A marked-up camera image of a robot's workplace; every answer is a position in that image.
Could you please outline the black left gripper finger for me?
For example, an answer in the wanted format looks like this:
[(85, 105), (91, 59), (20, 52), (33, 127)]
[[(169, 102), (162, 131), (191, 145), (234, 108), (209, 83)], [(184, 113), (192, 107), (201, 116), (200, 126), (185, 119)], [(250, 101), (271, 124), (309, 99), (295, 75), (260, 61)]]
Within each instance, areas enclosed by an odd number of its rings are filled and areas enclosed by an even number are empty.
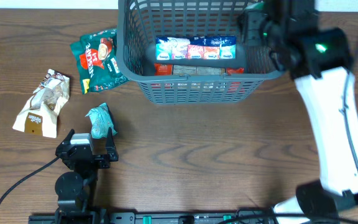
[(75, 134), (75, 130), (74, 129), (71, 129), (69, 131), (69, 133), (67, 134), (66, 138), (64, 139), (64, 143), (65, 144), (69, 144), (70, 141), (71, 141), (71, 138), (73, 137), (73, 135)]
[(115, 154), (116, 153), (116, 146), (113, 139), (113, 131), (112, 128), (108, 128), (108, 134), (106, 137), (106, 151), (108, 154)]

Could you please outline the blue tissue pack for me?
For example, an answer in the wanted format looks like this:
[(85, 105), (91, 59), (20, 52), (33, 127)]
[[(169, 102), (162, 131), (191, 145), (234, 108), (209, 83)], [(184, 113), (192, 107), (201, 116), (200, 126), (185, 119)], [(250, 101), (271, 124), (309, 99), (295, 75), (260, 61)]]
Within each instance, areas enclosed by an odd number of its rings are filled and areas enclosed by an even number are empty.
[(157, 60), (204, 59), (220, 60), (236, 58), (235, 36), (206, 37), (157, 37)]

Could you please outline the teal snack packet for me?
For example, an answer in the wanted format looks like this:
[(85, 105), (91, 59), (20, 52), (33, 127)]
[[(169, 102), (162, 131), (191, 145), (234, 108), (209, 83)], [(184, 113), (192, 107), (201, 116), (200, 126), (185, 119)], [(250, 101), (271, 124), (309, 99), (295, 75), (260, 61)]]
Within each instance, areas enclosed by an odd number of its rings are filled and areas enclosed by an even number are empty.
[(90, 109), (86, 117), (89, 117), (92, 124), (91, 135), (93, 139), (106, 138), (109, 128), (112, 129), (112, 135), (117, 134), (109, 107), (106, 103)]

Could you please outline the white brown snack bag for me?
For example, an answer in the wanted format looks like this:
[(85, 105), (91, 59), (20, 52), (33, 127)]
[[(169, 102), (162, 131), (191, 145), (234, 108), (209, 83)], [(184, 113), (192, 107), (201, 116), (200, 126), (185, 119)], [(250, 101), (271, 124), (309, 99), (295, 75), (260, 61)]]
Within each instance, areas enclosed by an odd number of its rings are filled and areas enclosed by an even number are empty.
[(16, 116), (13, 129), (46, 138), (56, 138), (57, 119), (70, 98), (70, 79), (60, 72), (48, 70)]

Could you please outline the green Nescafe coffee bag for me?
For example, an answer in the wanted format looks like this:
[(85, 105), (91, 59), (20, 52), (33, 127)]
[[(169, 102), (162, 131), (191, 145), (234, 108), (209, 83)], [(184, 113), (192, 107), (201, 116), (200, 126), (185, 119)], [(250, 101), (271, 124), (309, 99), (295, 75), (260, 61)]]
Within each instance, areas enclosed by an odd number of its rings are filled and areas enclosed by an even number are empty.
[(70, 44), (80, 75), (82, 94), (111, 90), (129, 79), (117, 64), (117, 30), (105, 29), (85, 34)]

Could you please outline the orange tan noodle packet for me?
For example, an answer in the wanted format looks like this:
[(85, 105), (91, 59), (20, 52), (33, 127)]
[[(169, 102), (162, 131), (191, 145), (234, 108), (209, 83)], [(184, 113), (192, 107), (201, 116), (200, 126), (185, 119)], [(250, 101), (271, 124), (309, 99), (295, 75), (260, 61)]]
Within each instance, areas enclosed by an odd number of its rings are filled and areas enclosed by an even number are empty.
[[(179, 75), (179, 76), (208, 76), (208, 75), (220, 75), (224, 74), (232, 75), (238, 73), (244, 73), (245, 68), (216, 68), (216, 67), (196, 67), (196, 66), (184, 66), (184, 65), (167, 65), (161, 63), (155, 63), (155, 76), (169, 76), (169, 75)], [(165, 83), (164, 89), (172, 89), (174, 86), (177, 86), (178, 89), (207, 89), (212, 90), (214, 88), (214, 83), (209, 82), (201, 86), (201, 83)]]

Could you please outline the green lid jar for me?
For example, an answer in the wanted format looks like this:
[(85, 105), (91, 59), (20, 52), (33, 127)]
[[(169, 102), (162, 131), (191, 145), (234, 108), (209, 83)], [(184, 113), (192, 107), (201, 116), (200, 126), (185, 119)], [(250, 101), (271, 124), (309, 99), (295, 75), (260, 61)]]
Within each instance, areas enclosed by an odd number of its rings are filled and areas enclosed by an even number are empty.
[(245, 8), (246, 11), (262, 11), (264, 9), (264, 2), (250, 2)]

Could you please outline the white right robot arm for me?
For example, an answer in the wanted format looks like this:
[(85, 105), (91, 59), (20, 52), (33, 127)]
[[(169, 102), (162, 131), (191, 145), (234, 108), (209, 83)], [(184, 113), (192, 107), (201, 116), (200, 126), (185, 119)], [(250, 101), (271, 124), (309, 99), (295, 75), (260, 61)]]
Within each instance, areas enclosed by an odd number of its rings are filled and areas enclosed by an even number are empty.
[(319, 157), (319, 179), (299, 185), (273, 206), (275, 223), (341, 223), (358, 206), (358, 114), (355, 56), (340, 28), (322, 30), (314, 1), (262, 1), (246, 7), (242, 41), (268, 47), (276, 70), (288, 72), (306, 106)]

